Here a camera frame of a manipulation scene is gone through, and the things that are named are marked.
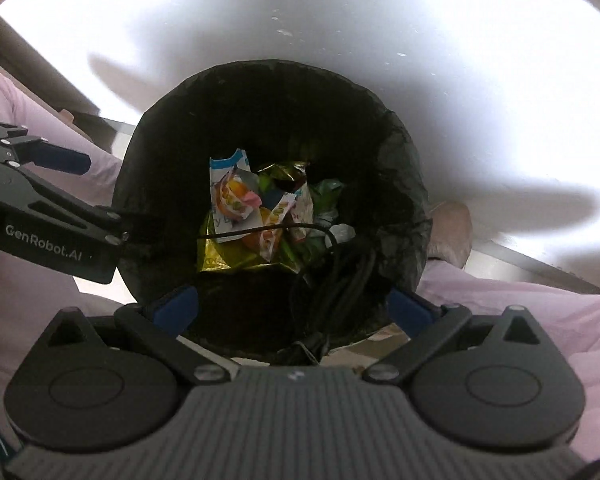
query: trash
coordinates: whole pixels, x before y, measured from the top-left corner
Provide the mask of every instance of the trash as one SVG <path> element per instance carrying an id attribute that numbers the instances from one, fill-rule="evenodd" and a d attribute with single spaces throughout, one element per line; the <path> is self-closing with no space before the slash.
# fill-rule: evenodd
<path id="1" fill-rule="evenodd" d="M 343 244 L 356 236 L 356 230 L 347 224 L 337 224 L 331 226 L 329 231 L 335 236 L 337 243 Z M 329 249 L 331 247 L 331 239 L 327 236 L 324 238 L 324 245 Z"/>
<path id="2" fill-rule="evenodd" d="M 323 227 L 331 227 L 338 218 L 336 205 L 344 184 L 336 178 L 327 178 L 310 187 L 312 202 L 314 204 L 314 223 Z M 323 237 L 324 232 L 312 230 L 309 236 Z"/>
<path id="3" fill-rule="evenodd" d="M 306 162 L 277 162 L 260 168 L 258 175 L 265 174 L 271 180 L 278 181 L 278 187 L 284 191 L 295 191 L 306 182 L 306 166 Z"/>
<path id="4" fill-rule="evenodd" d="M 209 214 L 200 229 L 201 235 L 213 235 L 213 219 Z M 219 243 L 219 239 L 205 238 L 197 240 L 198 262 L 197 272 L 215 272 L 238 270 L 262 269 L 272 264 L 279 264 L 282 267 L 297 273 L 301 270 L 304 258 L 302 253 L 296 252 L 290 247 L 290 244 L 284 237 L 280 238 L 279 250 L 271 261 L 265 260 L 260 255 L 259 234 L 253 233 L 245 235 L 240 239 L 233 239 L 229 242 Z"/>
<path id="5" fill-rule="evenodd" d="M 285 193 L 273 211 L 261 207 L 262 224 L 264 226 L 282 224 L 286 214 L 295 204 L 296 196 L 293 193 Z M 248 248 L 264 258 L 264 260 L 271 262 L 283 233 L 282 229 L 252 233 L 244 237 L 242 241 Z"/>
<path id="6" fill-rule="evenodd" d="M 300 189 L 295 192 L 296 204 L 291 210 L 291 219 L 294 224 L 312 224 L 314 223 L 314 201 L 311 198 L 309 185 L 305 182 Z M 306 227 L 293 227 L 289 232 L 296 242 L 303 241 L 308 235 L 309 229 Z"/>
<path id="7" fill-rule="evenodd" d="M 214 189 L 218 210 L 234 222 L 245 220 L 262 204 L 257 193 L 257 175 L 237 166 L 231 168 Z"/>
<path id="8" fill-rule="evenodd" d="M 223 211 L 226 211 L 226 209 L 223 207 L 221 210 L 219 206 L 219 203 L 221 202 L 226 203 L 226 199 L 218 196 L 219 189 L 221 190 L 223 186 L 228 187 L 230 175 L 234 173 L 234 169 L 243 170 L 245 172 L 251 171 L 246 152 L 244 150 L 235 150 L 234 154 L 229 158 L 210 158 L 208 164 L 211 193 L 211 213 L 214 222 L 214 233 L 225 234 L 232 231 L 241 231 L 254 227 L 262 227 L 262 217 L 260 215 L 260 211 L 251 205 L 245 204 L 245 209 L 242 212 L 236 211 L 235 215 L 227 211 L 229 214 L 231 214 L 231 216 L 225 215 Z M 250 197 L 249 202 L 255 203 L 253 197 Z M 236 217 L 242 220 L 239 225 L 233 220 L 233 218 Z M 217 242 L 226 243 L 230 242 L 231 240 L 242 238 L 243 236 L 244 235 L 236 235 L 235 237 L 218 238 Z"/>
<path id="9" fill-rule="evenodd" d="M 159 253 L 125 255 L 120 261 L 120 273 L 138 303 L 150 304 L 178 286 L 192 285 L 200 301 L 200 313 L 184 333 L 192 341 L 225 356 L 274 364 L 280 352 L 298 347 L 301 331 L 290 308 L 293 302 L 302 305 L 303 298 L 291 297 L 297 274 L 275 264 L 257 272 L 243 272 L 245 267 L 198 272 L 207 242 L 200 240 L 200 249 L 196 238 L 210 207 L 209 158 L 231 157 L 236 148 L 248 154 L 250 168 L 238 165 L 241 169 L 257 173 L 272 162 L 300 160 L 309 164 L 310 191 L 329 179 L 344 185 L 333 222 L 354 227 L 356 238 L 342 248 L 369 240 L 377 257 L 370 286 L 352 315 L 325 336 L 336 348 L 387 325 L 391 287 L 415 290 L 427 259 L 430 220 L 418 153 L 400 119 L 371 91 L 336 73 L 284 60 L 212 67 L 188 78 L 142 116 L 113 199 L 116 209 L 166 222 Z M 320 210 L 319 195 L 312 193 L 312 200 L 314 216 L 329 210 Z M 255 218 L 262 224 L 261 215 Z M 229 219 L 214 228 L 229 232 L 233 224 Z M 288 258 L 289 250 L 300 257 L 314 250 L 314 243 L 324 244 L 323 237 L 299 243 L 289 238 L 282 237 L 273 262 Z M 233 243 L 216 247 L 224 250 Z M 246 250 L 254 262 L 266 264 Z M 312 313 L 306 318 L 312 322 Z"/>

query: gray textured surface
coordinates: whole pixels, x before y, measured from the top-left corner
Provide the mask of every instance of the gray textured surface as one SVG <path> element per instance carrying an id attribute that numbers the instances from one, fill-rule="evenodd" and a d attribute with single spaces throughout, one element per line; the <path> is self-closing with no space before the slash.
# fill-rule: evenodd
<path id="1" fill-rule="evenodd" d="M 148 439 L 66 456 L 25 448 L 8 470 L 26 480 L 565 480 L 569 449 L 525 456 L 467 450 L 431 431 L 392 386 L 345 368 L 243 368 L 194 389 Z"/>

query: gold foil wrapper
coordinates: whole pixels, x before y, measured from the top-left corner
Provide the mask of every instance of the gold foil wrapper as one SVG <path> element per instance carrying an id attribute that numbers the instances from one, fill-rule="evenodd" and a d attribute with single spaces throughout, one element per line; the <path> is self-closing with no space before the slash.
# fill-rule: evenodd
<path id="1" fill-rule="evenodd" d="M 200 234 L 215 234 L 211 214 L 206 216 Z M 282 236 L 280 246 L 271 262 L 250 250 L 242 240 L 231 240 L 222 244 L 212 238 L 198 240 L 199 272 L 235 272 L 236 270 L 259 269 L 270 265 L 283 266 L 292 272 L 300 271 L 300 259 L 286 240 L 286 234 Z"/>
<path id="2" fill-rule="evenodd" d="M 297 182 L 298 187 L 306 182 L 306 162 L 288 162 L 286 164 L 269 164 L 258 170 L 258 174 L 266 173 L 275 180 Z"/>

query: snack wrapper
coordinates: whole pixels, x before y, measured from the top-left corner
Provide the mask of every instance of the snack wrapper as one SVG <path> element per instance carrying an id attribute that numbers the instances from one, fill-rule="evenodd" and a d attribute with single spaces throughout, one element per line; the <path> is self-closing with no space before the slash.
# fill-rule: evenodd
<path id="1" fill-rule="evenodd" d="M 211 213 L 206 216 L 200 234 L 215 234 L 214 220 Z M 294 253 L 291 244 L 285 240 L 285 237 L 280 238 L 278 252 L 274 254 L 272 261 L 268 262 L 260 256 L 259 250 L 254 251 L 245 244 L 248 237 L 254 236 L 256 248 L 259 248 L 259 233 L 253 233 L 241 240 L 231 240 L 223 244 L 218 243 L 219 239 L 198 240 L 199 272 L 257 270 L 272 264 L 282 265 L 292 272 L 297 273 L 300 271 L 301 260 Z"/>
<path id="2" fill-rule="evenodd" d="M 280 199 L 280 202 L 269 211 L 266 208 L 260 208 L 263 225 L 276 225 L 282 223 L 285 216 L 296 204 L 296 196 L 294 193 L 285 193 Z M 248 248 L 257 252 L 264 260 L 271 262 L 273 256 L 278 249 L 278 245 L 282 238 L 284 230 L 275 229 L 263 231 L 261 233 L 252 233 L 243 238 L 243 242 Z"/>
<path id="3" fill-rule="evenodd" d="M 333 225 L 338 218 L 336 206 L 343 188 L 344 184 L 336 178 L 327 178 L 310 188 L 314 206 L 314 223 L 327 228 Z M 309 232 L 309 236 L 323 237 L 324 235 L 324 232 L 318 229 Z"/>
<path id="4" fill-rule="evenodd" d="M 258 177 L 250 171 L 234 166 L 215 186 L 216 206 L 234 222 L 246 219 L 262 200 L 254 191 L 258 189 Z"/>
<path id="5" fill-rule="evenodd" d="M 249 187 L 245 184 L 245 180 L 247 180 L 248 177 L 238 170 L 243 172 L 251 171 L 249 159 L 244 150 L 235 150 L 235 153 L 229 158 L 209 159 L 211 218 L 214 223 L 214 232 L 216 234 L 225 234 L 231 231 L 241 231 L 243 229 L 262 226 L 262 216 L 260 215 L 259 208 L 258 206 L 254 206 L 257 200 L 251 195 L 249 195 L 246 202 L 242 199 L 239 200 L 240 204 L 245 206 L 245 209 L 243 211 L 230 211 L 231 216 L 224 214 L 224 211 L 229 211 L 231 209 L 226 206 L 226 203 L 229 202 L 227 199 L 224 199 L 222 205 L 219 205 L 217 198 L 219 194 L 222 196 L 223 184 L 221 184 L 221 182 L 224 182 L 224 186 L 227 187 L 230 182 L 235 182 L 235 189 L 238 189 L 238 192 L 240 192 L 243 197 L 247 195 L 248 192 L 244 192 L 244 189 L 237 184 L 239 180 L 240 184 Z M 223 244 L 243 237 L 244 235 L 236 235 L 234 237 L 218 238 L 216 241 L 219 244 Z"/>
<path id="6" fill-rule="evenodd" d="M 273 181 L 277 181 L 278 187 L 287 182 L 287 191 L 291 191 L 296 196 L 296 203 L 290 211 L 289 218 L 293 223 L 311 224 L 314 221 L 314 201 L 306 181 L 306 163 L 292 162 L 289 164 L 271 164 L 258 172 L 260 175 L 260 189 L 267 190 L 273 186 Z M 308 229 L 304 227 L 294 227 L 289 229 L 292 239 L 295 242 L 301 242 L 308 234 Z"/>

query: candy wrapper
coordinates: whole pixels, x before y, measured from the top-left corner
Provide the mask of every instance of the candy wrapper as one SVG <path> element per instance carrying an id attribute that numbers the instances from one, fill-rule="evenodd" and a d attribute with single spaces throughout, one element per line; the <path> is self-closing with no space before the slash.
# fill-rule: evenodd
<path id="1" fill-rule="evenodd" d="M 344 184 L 336 178 L 327 178 L 317 186 L 312 186 L 311 197 L 314 205 L 314 223 L 331 227 L 338 218 L 338 199 Z M 324 236 L 324 232 L 312 229 L 309 236 Z"/>
<path id="2" fill-rule="evenodd" d="M 293 223 L 311 224 L 314 221 L 314 201 L 306 181 L 304 162 L 271 164 L 260 170 L 258 175 L 261 191 L 266 193 L 267 189 L 274 187 L 292 192 L 296 196 L 296 203 L 288 217 Z M 289 229 L 289 232 L 294 241 L 300 242 L 306 238 L 308 229 L 294 227 Z"/>
<path id="3" fill-rule="evenodd" d="M 232 167 L 214 188 L 218 210 L 233 222 L 245 220 L 262 204 L 256 193 L 258 177 L 237 166 Z"/>
<path id="4" fill-rule="evenodd" d="M 280 202 L 269 211 L 265 207 L 260 208 L 263 225 L 282 224 L 285 216 L 296 204 L 296 196 L 293 193 L 284 193 Z M 252 251 L 257 252 L 264 260 L 271 262 L 276 253 L 284 230 L 272 229 L 261 233 L 252 233 L 243 238 L 244 244 Z"/>
<path id="5" fill-rule="evenodd" d="M 212 215 L 206 216 L 205 222 L 200 229 L 200 234 L 215 234 L 214 221 Z M 255 234 L 256 250 L 252 250 L 246 245 L 247 235 L 240 240 L 231 240 L 220 244 L 216 239 L 198 240 L 198 270 L 200 272 L 209 271 L 235 271 L 245 269 L 259 269 L 271 264 L 279 264 L 292 272 L 299 272 L 301 269 L 301 260 L 292 249 L 291 244 L 285 239 L 280 238 L 278 251 L 273 255 L 269 262 L 259 253 L 258 234 Z"/>
<path id="6" fill-rule="evenodd" d="M 227 234 L 283 223 L 313 223 L 314 197 L 320 210 L 337 217 L 335 205 L 342 184 L 328 180 L 309 187 L 306 164 L 271 164 L 251 173 L 244 150 L 230 158 L 209 161 L 211 213 L 204 234 Z M 293 272 L 324 253 L 322 239 L 308 238 L 311 229 L 289 228 L 200 240 L 198 269 L 256 269 L 282 264 Z"/>
<path id="7" fill-rule="evenodd" d="M 229 158 L 209 159 L 211 218 L 216 234 L 262 227 L 262 216 L 258 206 L 255 205 L 257 200 L 250 195 L 250 192 L 253 192 L 250 185 L 252 186 L 254 182 L 257 183 L 258 177 L 253 173 L 250 175 L 255 180 L 246 176 L 245 173 L 250 171 L 249 159 L 244 150 L 235 150 L 235 153 Z M 237 209 L 231 205 L 234 196 L 237 199 Z M 235 237 L 218 238 L 217 242 L 222 244 L 243 237 L 244 235 L 236 235 Z"/>

